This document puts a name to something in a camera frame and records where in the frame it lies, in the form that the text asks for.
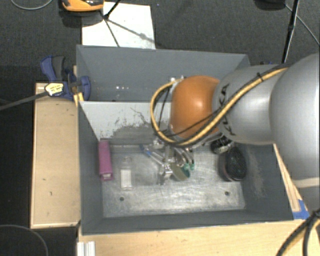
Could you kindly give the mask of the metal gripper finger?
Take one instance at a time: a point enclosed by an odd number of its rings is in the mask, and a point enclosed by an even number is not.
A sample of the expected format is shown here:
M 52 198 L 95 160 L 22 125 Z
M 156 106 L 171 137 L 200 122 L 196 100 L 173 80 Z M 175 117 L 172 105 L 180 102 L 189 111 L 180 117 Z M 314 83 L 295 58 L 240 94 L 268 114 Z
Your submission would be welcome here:
M 162 164 L 159 167 L 158 174 L 157 174 L 157 184 L 164 185 L 166 181 L 171 177 L 173 174 L 173 170 L 169 164 Z
M 153 147 L 148 147 L 143 144 L 139 145 L 139 149 L 159 165 L 163 165 L 165 163 L 164 154 L 158 151 L 157 149 L 154 149 Z

